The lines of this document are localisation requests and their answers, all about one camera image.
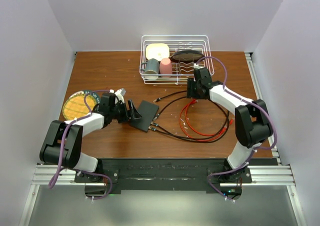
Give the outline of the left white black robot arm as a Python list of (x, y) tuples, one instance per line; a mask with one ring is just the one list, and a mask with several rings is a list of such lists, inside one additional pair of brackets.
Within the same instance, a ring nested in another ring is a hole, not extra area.
[(85, 116), (68, 121), (52, 121), (40, 149), (40, 160), (61, 168), (85, 171), (88, 179), (99, 182), (104, 170), (98, 166), (97, 158), (82, 153), (82, 139), (105, 128), (113, 120), (123, 123), (142, 118), (132, 100), (125, 102), (124, 93), (124, 89), (103, 91), (98, 107), (90, 109)]

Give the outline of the black network switch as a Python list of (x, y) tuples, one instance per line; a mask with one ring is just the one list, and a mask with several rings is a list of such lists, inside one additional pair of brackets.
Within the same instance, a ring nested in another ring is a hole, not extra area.
[(158, 110), (159, 106), (157, 104), (142, 100), (137, 109), (141, 118), (132, 120), (129, 125), (137, 130), (147, 133)]

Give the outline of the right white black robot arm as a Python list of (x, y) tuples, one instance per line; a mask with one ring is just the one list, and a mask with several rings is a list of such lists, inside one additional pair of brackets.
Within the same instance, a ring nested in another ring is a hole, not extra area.
[(223, 178), (230, 183), (240, 176), (240, 169), (246, 167), (255, 151), (276, 131), (271, 123), (266, 103), (252, 100), (229, 90), (222, 82), (213, 81), (205, 67), (193, 71), (193, 79), (187, 81), (187, 97), (209, 100), (224, 107), (235, 117), (236, 145), (226, 159)]

